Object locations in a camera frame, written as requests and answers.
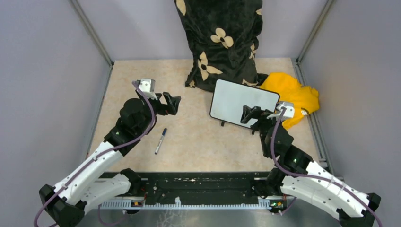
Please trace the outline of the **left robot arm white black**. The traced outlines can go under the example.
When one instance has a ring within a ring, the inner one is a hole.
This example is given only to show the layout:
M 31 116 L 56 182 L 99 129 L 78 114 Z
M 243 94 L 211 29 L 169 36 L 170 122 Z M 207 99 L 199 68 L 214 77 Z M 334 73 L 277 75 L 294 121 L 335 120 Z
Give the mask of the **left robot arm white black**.
M 155 99 L 137 92 L 138 98 L 127 100 L 115 126 L 98 148 L 71 174 L 54 186 L 39 190 L 42 207 L 34 218 L 46 211 L 59 227 L 75 227 L 92 209 L 120 195 L 143 196 L 141 177 L 130 168 L 111 178 L 101 176 L 126 156 L 155 126 L 157 115 L 176 115 L 181 97 L 157 93 Z

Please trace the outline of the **blue capped whiteboard marker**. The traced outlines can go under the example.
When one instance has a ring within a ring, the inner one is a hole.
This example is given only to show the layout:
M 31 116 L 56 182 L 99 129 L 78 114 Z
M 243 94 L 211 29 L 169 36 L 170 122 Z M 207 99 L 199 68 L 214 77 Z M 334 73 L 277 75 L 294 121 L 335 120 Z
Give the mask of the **blue capped whiteboard marker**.
M 155 150 L 155 152 L 154 152 L 155 155 L 157 155 L 158 152 L 159 152 L 159 150 L 160 150 L 160 147 L 161 147 L 161 145 L 162 145 L 162 143 L 163 143 L 163 140 L 164 140 L 164 137 L 165 137 L 165 135 L 166 135 L 166 132 L 167 132 L 167 128 L 164 128 L 164 129 L 163 129 L 163 132 L 162 132 L 162 135 L 161 135 L 161 137 L 160 137 L 159 143 L 158 143 L 158 145 L 157 145 L 157 147 L 156 147 L 156 150 Z

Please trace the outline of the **small whiteboard black frame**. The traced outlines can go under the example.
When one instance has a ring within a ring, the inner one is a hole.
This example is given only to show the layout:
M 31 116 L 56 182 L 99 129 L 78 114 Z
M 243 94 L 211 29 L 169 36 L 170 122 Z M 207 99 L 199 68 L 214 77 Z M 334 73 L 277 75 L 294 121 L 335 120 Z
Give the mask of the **small whiteboard black frame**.
M 279 98 L 280 95 L 276 92 L 218 79 L 213 92 L 209 115 L 219 120 L 221 126 L 230 123 L 250 129 L 256 120 L 241 123 L 243 106 L 258 106 L 262 110 L 273 111 L 279 102 Z

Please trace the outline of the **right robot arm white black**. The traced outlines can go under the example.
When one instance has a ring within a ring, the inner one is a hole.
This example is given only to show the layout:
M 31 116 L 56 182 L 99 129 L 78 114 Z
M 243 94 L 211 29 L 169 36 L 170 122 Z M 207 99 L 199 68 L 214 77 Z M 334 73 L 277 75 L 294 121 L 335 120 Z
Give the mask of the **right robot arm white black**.
M 335 177 L 310 155 L 293 145 L 294 138 L 284 128 L 285 120 L 295 116 L 291 103 L 280 102 L 274 110 L 243 106 L 241 123 L 251 119 L 252 131 L 259 133 L 262 153 L 274 162 L 266 181 L 272 195 L 288 195 L 318 207 L 342 227 L 383 226 L 375 211 L 381 197 L 363 193 Z

